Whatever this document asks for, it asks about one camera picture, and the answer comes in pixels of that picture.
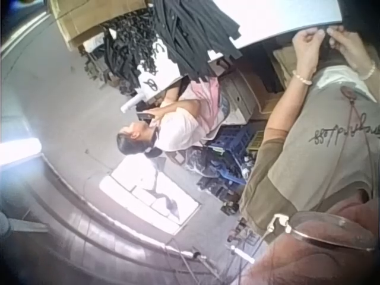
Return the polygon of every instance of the cable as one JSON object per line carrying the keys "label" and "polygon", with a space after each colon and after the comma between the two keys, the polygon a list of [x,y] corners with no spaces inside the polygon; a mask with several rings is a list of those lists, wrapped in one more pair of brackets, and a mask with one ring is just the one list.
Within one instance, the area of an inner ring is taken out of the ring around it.
{"label": "cable", "polygon": [[[349,116],[349,121],[348,121],[348,124],[347,124],[347,132],[349,132],[349,129],[350,129],[350,125],[351,125],[351,119],[352,119],[352,112],[354,111],[358,120],[360,121],[360,114],[359,114],[359,111],[357,110],[356,106],[355,106],[355,101],[357,99],[357,96],[356,94],[354,94],[354,92],[349,89],[348,87],[346,86],[342,86],[341,87],[341,93],[345,96],[345,98],[347,98],[350,102],[350,116]],[[363,134],[365,136],[365,140],[366,140],[366,145],[367,145],[367,150],[368,150],[368,157],[369,157],[369,163],[370,163],[370,168],[371,168],[371,184],[372,184],[372,198],[373,198],[373,193],[374,193],[374,190],[375,190],[375,182],[374,182],[374,169],[373,169],[373,162],[372,162],[372,157],[371,157],[371,146],[369,144],[369,140],[368,140],[368,136],[367,136],[367,133],[365,132],[365,130],[363,129]],[[338,162],[337,162],[337,165],[334,169],[334,171],[332,172],[332,175],[331,175],[331,178],[330,178],[330,181],[329,181],[329,184],[328,186],[326,187],[326,190],[318,204],[318,206],[316,207],[316,210],[315,211],[318,211],[319,208],[321,207],[321,204],[323,203],[324,199],[326,198],[326,194],[328,192],[328,190],[330,189],[330,186],[331,184],[333,183],[333,179],[334,179],[334,176],[335,174],[337,173],[337,170],[338,170],[338,166],[340,164],[340,160],[341,160],[341,157],[343,155],[343,151],[344,151],[344,148],[346,146],[346,142],[347,142],[347,139],[348,139],[349,135],[347,134],[346,137],[344,138],[344,142],[343,142],[343,146],[342,146],[342,149],[340,151],[340,155],[339,155],[339,158],[338,158]]]}

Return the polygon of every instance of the fluorescent light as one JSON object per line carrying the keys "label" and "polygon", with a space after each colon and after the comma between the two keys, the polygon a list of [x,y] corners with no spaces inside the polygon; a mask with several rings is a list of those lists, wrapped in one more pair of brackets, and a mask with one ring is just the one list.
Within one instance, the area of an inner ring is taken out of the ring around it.
{"label": "fluorescent light", "polygon": [[0,144],[0,166],[35,156],[41,149],[38,138],[3,142]]}

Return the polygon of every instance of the smartphone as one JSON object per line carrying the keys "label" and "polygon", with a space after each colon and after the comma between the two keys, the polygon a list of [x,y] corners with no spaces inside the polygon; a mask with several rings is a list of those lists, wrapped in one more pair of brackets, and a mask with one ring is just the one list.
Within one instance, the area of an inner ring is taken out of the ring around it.
{"label": "smartphone", "polygon": [[152,114],[137,112],[139,120],[153,120],[155,117]]}

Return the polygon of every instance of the white shirt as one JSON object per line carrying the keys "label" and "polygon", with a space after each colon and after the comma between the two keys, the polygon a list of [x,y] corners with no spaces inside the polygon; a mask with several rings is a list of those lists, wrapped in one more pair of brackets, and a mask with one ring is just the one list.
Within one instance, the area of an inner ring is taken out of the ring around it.
{"label": "white shirt", "polygon": [[361,80],[359,75],[347,65],[337,65],[324,68],[316,74],[313,81],[315,82],[315,85],[312,86],[310,92],[312,92],[315,88],[321,89],[331,83],[352,82],[356,84],[357,89],[366,94],[374,102],[377,102],[369,91],[366,83]]}

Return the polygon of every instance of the woman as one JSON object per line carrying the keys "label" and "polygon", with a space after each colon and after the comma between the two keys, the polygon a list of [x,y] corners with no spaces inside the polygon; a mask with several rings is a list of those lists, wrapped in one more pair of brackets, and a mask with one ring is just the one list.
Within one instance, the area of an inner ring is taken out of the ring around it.
{"label": "woman", "polygon": [[229,113],[228,101],[220,96],[217,78],[207,83],[191,81],[179,97],[179,85],[170,88],[160,108],[145,111],[155,118],[150,125],[134,122],[122,128],[117,137],[124,155],[145,153],[157,149],[178,151],[196,145],[218,128]]}
{"label": "woman", "polygon": [[[320,61],[326,37],[341,64]],[[293,75],[269,118],[240,202],[261,235],[275,213],[327,211],[362,190],[379,195],[378,58],[343,26],[302,30],[293,46],[295,65],[287,68]]]}

